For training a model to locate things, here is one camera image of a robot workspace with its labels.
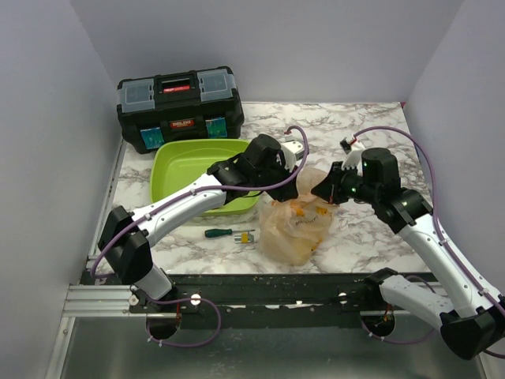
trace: black toolbox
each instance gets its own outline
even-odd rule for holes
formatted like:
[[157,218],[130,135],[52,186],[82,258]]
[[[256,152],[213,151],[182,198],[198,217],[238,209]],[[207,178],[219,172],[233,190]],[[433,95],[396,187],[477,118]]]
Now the black toolbox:
[[122,135],[140,154],[171,141],[239,138],[244,111],[230,67],[123,80]]

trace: gray floor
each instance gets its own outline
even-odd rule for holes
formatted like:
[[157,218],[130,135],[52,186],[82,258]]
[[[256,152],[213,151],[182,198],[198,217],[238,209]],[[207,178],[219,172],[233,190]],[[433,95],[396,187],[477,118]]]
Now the gray floor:
[[[398,317],[397,338],[425,332],[422,321]],[[179,332],[179,341],[209,331]],[[197,349],[147,343],[140,319],[79,319],[64,378],[484,378],[480,361],[462,361],[437,336],[415,346],[371,340],[361,329],[227,329]]]

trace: screwdriver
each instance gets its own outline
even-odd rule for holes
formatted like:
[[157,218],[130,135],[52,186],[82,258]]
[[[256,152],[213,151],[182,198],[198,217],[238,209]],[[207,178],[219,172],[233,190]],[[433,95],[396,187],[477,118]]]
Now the screwdriver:
[[232,231],[231,229],[208,229],[205,231],[205,237],[215,238],[222,237],[224,235],[232,235],[233,233],[247,233],[250,231],[254,231],[254,229],[250,229],[248,231]]

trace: wall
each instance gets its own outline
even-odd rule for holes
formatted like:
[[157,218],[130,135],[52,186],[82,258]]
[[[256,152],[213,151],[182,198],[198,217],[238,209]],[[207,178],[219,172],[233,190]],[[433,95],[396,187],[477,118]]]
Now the wall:
[[406,118],[435,161],[442,223],[505,292],[503,20],[503,0],[463,3],[407,101]]
[[244,100],[399,101],[462,0],[71,0],[114,83],[230,66]]
[[118,148],[115,90],[71,5],[2,2],[0,367],[44,376]]

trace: green tray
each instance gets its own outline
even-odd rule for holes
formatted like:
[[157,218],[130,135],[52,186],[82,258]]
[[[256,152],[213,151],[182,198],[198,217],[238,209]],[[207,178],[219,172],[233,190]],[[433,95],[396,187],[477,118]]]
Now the green tray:
[[[219,160],[226,160],[249,145],[244,140],[188,140],[170,142],[156,153],[151,171],[151,201],[156,202],[186,187]],[[204,216],[246,213],[259,197],[243,197],[204,213]]]

